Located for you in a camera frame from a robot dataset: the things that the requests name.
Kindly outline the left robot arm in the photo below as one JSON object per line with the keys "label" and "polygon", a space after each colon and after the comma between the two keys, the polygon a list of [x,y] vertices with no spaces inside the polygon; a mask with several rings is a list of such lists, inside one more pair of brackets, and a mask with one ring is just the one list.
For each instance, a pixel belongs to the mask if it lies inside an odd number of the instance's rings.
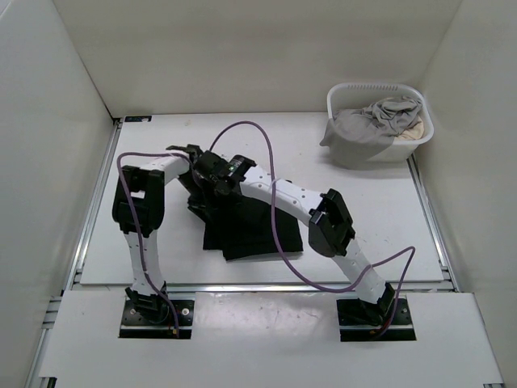
{"label": "left robot arm", "polygon": [[202,220],[207,209],[194,163],[197,145],[171,145],[162,153],[123,152],[116,158],[118,182],[112,218],[130,251],[133,283],[125,292],[134,309],[151,323],[172,323],[179,313],[170,300],[158,257],[158,229],[165,217],[165,187],[178,180],[188,191],[187,208]]}

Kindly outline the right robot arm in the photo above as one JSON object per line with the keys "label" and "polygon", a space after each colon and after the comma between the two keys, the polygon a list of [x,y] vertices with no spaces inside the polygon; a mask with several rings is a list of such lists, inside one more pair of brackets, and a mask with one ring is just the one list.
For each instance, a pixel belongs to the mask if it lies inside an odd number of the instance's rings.
{"label": "right robot arm", "polygon": [[351,317],[381,325],[392,313],[393,287],[374,269],[355,240],[352,217],[342,195],[273,180],[253,160],[227,161],[210,150],[191,154],[194,187],[189,209],[205,223],[204,249],[220,250],[227,260],[279,251],[303,250],[300,226],[310,248],[332,259],[351,282],[357,301]]}

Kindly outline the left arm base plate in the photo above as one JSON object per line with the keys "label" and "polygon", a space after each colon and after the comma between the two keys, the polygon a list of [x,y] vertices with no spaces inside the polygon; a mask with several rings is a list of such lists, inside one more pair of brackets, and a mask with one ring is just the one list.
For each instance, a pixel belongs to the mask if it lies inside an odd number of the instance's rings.
{"label": "left arm base plate", "polygon": [[121,339],[189,340],[192,334],[195,301],[193,299],[172,300],[178,315],[179,328],[174,329],[172,313],[164,318],[147,319],[137,312],[133,303],[126,300],[121,316],[119,337]]}

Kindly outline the black trousers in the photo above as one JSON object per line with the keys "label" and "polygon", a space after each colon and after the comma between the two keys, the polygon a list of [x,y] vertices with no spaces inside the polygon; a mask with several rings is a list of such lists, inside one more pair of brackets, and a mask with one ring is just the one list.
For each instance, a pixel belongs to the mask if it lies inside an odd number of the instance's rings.
{"label": "black trousers", "polygon": [[269,204],[236,192],[221,195],[206,181],[188,191],[187,207],[205,224],[205,251],[220,251],[227,261],[277,252]]}

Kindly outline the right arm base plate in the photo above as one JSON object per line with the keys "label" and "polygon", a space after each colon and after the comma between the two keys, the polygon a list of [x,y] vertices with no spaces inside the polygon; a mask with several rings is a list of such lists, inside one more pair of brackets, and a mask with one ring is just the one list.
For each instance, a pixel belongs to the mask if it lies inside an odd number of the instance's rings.
{"label": "right arm base plate", "polygon": [[390,318],[393,307],[385,318],[368,317],[361,308],[359,299],[338,299],[336,301],[341,342],[369,341],[415,341],[413,321],[406,298],[397,301],[397,308],[388,329],[377,338],[377,332]]}

